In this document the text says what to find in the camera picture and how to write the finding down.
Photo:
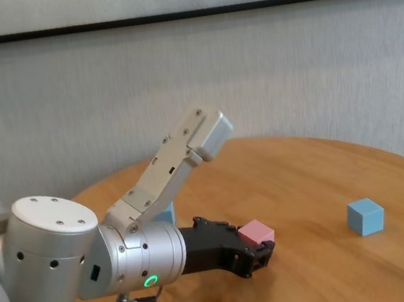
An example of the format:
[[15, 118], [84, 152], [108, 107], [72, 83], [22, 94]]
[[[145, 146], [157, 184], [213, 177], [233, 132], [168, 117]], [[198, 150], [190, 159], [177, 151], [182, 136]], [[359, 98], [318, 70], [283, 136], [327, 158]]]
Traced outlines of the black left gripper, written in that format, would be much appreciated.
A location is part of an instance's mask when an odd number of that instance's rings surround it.
[[275, 249], [274, 241], [249, 247], [237, 233], [241, 226], [198, 216], [193, 221], [194, 227], [179, 229], [186, 248], [183, 275], [224, 270], [250, 278], [256, 270], [268, 265]]

